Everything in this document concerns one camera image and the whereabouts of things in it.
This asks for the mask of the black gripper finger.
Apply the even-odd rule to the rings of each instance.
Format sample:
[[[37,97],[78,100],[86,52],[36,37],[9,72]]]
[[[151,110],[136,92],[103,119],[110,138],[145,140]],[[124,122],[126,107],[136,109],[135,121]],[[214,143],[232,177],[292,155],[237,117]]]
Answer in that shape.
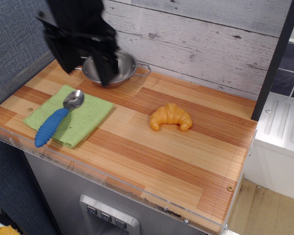
[[[72,43],[52,34],[45,34],[44,38],[55,59],[67,74],[82,65],[83,59],[79,50]]]
[[[103,86],[108,86],[110,81],[119,73],[119,48],[107,51],[90,49],[98,77]]]

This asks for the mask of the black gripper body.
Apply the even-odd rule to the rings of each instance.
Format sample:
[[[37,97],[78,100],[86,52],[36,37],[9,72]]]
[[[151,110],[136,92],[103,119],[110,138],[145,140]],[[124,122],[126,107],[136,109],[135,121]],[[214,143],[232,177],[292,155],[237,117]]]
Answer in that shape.
[[[51,40],[64,41],[72,48],[88,53],[115,55],[116,31],[102,17],[101,0],[48,0],[48,9],[36,18],[43,23]]]

